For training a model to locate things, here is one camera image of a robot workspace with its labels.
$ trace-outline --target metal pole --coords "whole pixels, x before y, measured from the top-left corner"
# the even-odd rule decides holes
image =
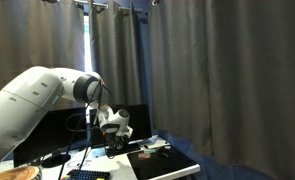
[[[92,3],[94,6],[102,6],[102,7],[108,8],[107,4],[93,3],[92,0],[88,0],[88,1],[86,1],[86,0],[74,0],[75,3],[79,3],[79,4],[90,4],[90,3]],[[120,10],[128,10],[128,11],[130,10],[130,8],[125,8],[125,7],[119,7],[119,9]],[[141,13],[141,12],[143,12],[143,10],[140,9],[140,8],[135,8],[135,12]]]

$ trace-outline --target keyboard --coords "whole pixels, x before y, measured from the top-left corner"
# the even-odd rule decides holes
[[[110,173],[107,171],[90,171],[74,169],[67,173],[62,180],[107,180]]]

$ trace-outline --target curtain rod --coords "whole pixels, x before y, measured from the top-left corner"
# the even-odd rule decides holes
[[[79,3],[79,4],[88,4],[87,0],[74,0],[75,3]],[[101,3],[93,3],[93,5],[95,6],[103,6],[105,8],[108,8],[108,5],[107,4],[101,4]],[[130,10],[130,8],[125,8],[125,7],[119,7],[120,10]],[[137,13],[141,13],[143,12],[142,9],[138,9],[138,8],[135,8],[134,9],[135,12]]]

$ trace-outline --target window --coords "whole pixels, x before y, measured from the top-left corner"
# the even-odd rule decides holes
[[[85,72],[92,72],[91,55],[90,55],[90,34],[89,34],[89,17],[84,16],[84,43],[85,43]]]

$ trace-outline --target curtain fold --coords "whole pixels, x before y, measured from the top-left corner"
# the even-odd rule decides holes
[[[83,10],[72,0],[0,1],[0,89],[32,66],[84,70]],[[59,100],[53,109],[82,106]]]
[[[162,0],[149,21],[156,128],[295,179],[295,1]]]
[[[192,139],[211,154],[204,5],[166,1],[150,8],[152,106],[157,129]]]
[[[114,1],[107,4],[89,12],[93,67],[112,93],[108,104],[141,104],[137,15]]]

